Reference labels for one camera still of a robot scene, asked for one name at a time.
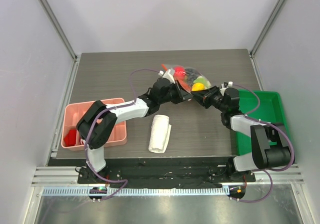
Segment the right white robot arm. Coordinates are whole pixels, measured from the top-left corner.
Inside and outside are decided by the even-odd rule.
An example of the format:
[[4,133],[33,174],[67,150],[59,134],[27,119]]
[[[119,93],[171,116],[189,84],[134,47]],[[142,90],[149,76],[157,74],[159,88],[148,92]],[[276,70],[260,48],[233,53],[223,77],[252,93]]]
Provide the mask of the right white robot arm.
[[223,126],[242,133],[251,140],[251,152],[230,158],[226,164],[226,176],[238,181],[255,170],[285,171],[294,163],[295,152],[282,123],[272,123],[255,119],[240,108],[241,95],[233,87],[192,91],[193,99],[206,109],[213,106],[221,114]]

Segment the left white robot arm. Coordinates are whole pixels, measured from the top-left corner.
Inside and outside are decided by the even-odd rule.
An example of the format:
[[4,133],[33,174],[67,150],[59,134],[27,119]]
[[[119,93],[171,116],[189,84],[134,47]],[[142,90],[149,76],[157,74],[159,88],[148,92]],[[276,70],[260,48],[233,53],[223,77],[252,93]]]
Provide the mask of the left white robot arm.
[[90,168],[90,179],[95,183],[102,183],[106,179],[103,146],[116,124],[150,116],[159,110],[161,104],[178,104],[191,98],[192,94],[184,90],[179,82],[172,83],[166,78],[158,78],[147,92],[136,96],[132,101],[111,105],[104,104],[101,100],[94,101],[76,125],[77,131],[85,140],[84,150],[86,163]]

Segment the clear zip top bag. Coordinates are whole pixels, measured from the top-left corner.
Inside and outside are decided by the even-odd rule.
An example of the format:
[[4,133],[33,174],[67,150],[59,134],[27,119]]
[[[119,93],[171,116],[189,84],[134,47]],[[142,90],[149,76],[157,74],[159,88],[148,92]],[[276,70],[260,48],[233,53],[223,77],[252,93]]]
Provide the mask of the clear zip top bag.
[[210,81],[197,69],[180,65],[161,65],[164,71],[160,74],[169,77],[170,80],[178,82],[187,91],[202,91],[212,87]]

